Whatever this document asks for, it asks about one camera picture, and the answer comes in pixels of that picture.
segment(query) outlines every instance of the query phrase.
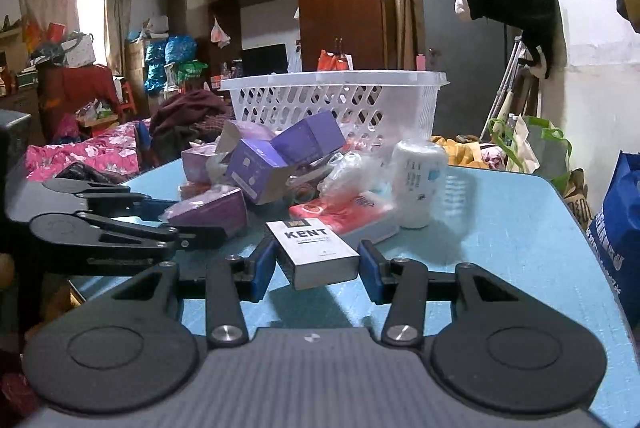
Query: metal screw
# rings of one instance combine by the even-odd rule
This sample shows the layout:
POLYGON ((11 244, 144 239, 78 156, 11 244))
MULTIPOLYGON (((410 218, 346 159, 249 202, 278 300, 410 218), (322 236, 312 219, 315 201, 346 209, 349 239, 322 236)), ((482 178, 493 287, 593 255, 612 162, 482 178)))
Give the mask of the metal screw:
POLYGON ((418 337, 418 331, 411 325, 394 325, 389 327, 386 335, 396 342, 411 342, 418 337))
POLYGON ((219 342, 234 342, 242 337, 242 331, 233 325, 220 325, 211 331, 211 336, 219 342))

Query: curtain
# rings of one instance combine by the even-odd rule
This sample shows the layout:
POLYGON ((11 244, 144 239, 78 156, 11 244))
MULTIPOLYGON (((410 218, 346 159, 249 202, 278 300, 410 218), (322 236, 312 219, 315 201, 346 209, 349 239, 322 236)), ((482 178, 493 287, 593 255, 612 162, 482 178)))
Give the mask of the curtain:
POLYGON ((78 0, 18 0, 22 15, 22 26, 36 35, 36 44, 46 32, 49 22, 61 23, 67 32, 77 31, 78 0))
POLYGON ((104 0, 104 46, 107 65, 115 76, 125 74, 125 40, 129 33, 131 0, 104 0))

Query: white plastic basket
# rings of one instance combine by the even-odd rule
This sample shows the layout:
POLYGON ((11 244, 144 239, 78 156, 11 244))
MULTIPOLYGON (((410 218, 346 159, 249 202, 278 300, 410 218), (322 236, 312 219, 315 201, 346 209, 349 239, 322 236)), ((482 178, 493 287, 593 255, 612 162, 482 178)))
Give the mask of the white plastic basket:
POLYGON ((329 71, 224 80, 236 119, 274 132, 330 111, 347 137, 395 144, 407 135, 431 137, 443 72, 329 71))

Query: purple box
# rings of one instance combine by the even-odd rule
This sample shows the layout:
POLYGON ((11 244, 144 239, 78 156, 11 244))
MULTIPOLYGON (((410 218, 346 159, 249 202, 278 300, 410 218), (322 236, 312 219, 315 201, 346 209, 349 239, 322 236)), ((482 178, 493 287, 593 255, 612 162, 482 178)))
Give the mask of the purple box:
POLYGON ((226 176, 255 204, 281 199, 295 167, 289 166, 269 141, 241 139, 231 155, 226 176))
POLYGON ((309 164, 339 150, 345 140, 331 112, 309 116, 271 139, 289 164, 309 164))
POLYGON ((232 237, 247 227, 246 204, 240 188, 216 184, 167 208, 160 220, 172 226, 217 226, 232 237))
POLYGON ((218 141, 218 152, 229 153, 236 149, 241 139, 261 139, 268 141, 275 134, 266 126, 251 121, 225 121, 218 141))
POLYGON ((210 184, 207 160, 216 154, 214 143, 202 144, 182 152, 182 169, 191 183, 210 184))

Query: window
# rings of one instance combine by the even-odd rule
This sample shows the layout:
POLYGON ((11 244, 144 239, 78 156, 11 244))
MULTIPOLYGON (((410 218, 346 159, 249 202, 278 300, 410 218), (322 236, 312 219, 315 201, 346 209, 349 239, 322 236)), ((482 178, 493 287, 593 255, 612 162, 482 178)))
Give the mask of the window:
POLYGON ((107 64, 104 47, 104 0, 78 0, 80 32, 94 36, 95 61, 107 64))

